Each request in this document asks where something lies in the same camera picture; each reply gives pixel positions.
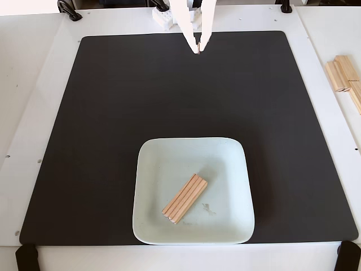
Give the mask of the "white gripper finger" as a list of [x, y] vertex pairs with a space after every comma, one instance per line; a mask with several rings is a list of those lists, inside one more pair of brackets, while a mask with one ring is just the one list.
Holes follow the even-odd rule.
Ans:
[[186, 0], [170, 0], [170, 8], [176, 19], [189, 47], [194, 54], [198, 53], [198, 46], [193, 35], [193, 27], [190, 21], [189, 9]]
[[205, 50], [212, 35], [213, 19], [215, 12], [216, 0], [204, 0], [201, 4], [202, 13], [202, 32], [199, 42], [199, 52]]

